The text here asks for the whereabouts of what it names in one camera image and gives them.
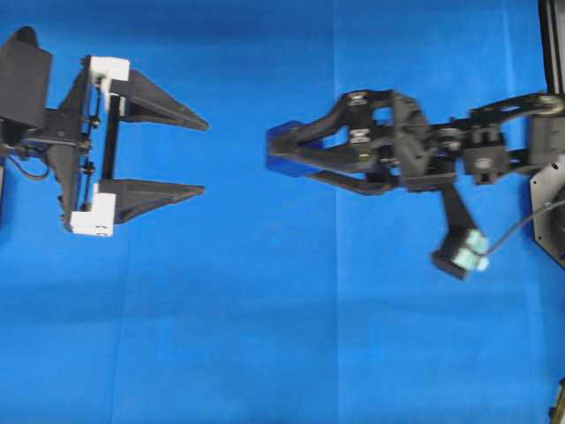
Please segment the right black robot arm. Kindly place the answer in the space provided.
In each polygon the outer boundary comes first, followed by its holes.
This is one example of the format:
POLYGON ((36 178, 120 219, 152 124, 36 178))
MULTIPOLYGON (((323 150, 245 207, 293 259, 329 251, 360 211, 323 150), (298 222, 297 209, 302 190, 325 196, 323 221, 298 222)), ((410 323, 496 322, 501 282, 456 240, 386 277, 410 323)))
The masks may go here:
POLYGON ((267 132, 266 165, 363 195, 402 187, 441 189, 456 181, 456 164, 478 185, 540 170, 564 152, 564 97, 534 93, 431 124, 416 99, 394 90, 342 95, 311 122, 290 121, 267 132))

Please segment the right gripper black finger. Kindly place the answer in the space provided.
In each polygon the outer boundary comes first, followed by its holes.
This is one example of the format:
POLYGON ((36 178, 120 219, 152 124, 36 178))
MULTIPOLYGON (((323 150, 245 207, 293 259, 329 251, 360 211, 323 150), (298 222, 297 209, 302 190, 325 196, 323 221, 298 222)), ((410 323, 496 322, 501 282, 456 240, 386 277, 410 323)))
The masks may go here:
POLYGON ((364 196, 383 195, 400 186, 398 178, 387 171, 384 174, 365 173, 363 178, 354 178, 351 175, 297 163, 280 156, 275 158, 275 171, 292 178, 309 178, 364 196))
POLYGON ((393 108, 394 90, 360 90, 343 94, 330 112, 310 124, 287 132, 278 141, 289 147, 289 156, 295 155, 305 144, 348 129, 348 143, 370 143, 389 136, 392 131, 379 127, 373 119, 378 109, 393 108))

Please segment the right robot arm base plate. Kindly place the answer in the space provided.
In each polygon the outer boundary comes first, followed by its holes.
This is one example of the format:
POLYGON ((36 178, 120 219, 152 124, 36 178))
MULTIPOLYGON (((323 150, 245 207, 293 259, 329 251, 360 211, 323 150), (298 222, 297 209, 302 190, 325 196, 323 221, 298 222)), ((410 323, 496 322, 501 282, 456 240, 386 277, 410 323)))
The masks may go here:
POLYGON ((564 155, 530 179, 532 211, 546 211, 533 218, 533 239, 562 269, 564 268, 564 155))

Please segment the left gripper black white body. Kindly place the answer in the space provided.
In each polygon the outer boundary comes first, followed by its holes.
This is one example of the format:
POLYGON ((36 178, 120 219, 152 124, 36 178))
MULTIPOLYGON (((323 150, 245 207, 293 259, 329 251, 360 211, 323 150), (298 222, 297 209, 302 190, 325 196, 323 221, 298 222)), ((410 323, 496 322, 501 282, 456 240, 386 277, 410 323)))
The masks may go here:
POLYGON ((81 176, 90 176, 90 132, 98 125, 98 114, 88 115, 91 91, 98 90, 98 102, 104 102, 109 117, 122 111, 123 100, 110 91, 111 84, 129 81, 130 61, 118 57, 84 58, 83 68, 59 108, 49 111, 53 134, 48 137, 46 164, 60 185, 59 204, 64 228, 74 234, 110 237, 114 231, 117 197, 103 193, 93 185, 93 196, 86 197, 86 208, 79 207, 81 176))

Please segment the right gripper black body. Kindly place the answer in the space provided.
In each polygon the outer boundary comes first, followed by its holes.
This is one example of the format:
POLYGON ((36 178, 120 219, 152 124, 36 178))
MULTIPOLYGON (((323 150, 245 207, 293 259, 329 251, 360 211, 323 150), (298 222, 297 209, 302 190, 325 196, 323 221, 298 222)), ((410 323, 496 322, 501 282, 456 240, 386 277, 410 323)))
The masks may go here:
POLYGON ((439 156, 432 126, 418 102, 395 90, 383 92, 383 102, 392 110, 390 139, 398 177, 388 175, 383 191, 403 187, 410 192, 439 191, 456 181, 454 161, 439 156))

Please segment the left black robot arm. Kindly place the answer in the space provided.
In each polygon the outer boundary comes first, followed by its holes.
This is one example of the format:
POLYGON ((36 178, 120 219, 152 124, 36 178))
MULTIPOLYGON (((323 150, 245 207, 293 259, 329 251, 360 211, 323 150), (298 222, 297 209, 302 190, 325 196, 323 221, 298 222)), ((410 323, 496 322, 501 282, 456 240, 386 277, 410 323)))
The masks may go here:
POLYGON ((203 118, 118 57, 85 57, 70 92, 48 108, 50 66, 48 52, 19 42, 1 55, 1 156, 37 158, 54 174, 67 231, 110 237, 118 224, 204 192, 115 177, 121 123, 206 131, 203 118))

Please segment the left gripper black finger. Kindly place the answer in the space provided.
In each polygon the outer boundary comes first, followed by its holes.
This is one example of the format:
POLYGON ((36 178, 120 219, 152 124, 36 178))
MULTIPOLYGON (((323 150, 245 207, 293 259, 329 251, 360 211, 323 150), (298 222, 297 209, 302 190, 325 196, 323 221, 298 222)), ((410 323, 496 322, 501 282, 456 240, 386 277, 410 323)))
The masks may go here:
POLYGON ((187 201, 205 192, 203 185, 163 183, 140 179, 102 179, 94 195, 94 224, 131 221, 155 209, 187 201))
POLYGON ((206 131, 208 122, 137 70, 126 81, 113 79, 109 94, 117 96, 119 119, 127 123, 154 123, 206 131))

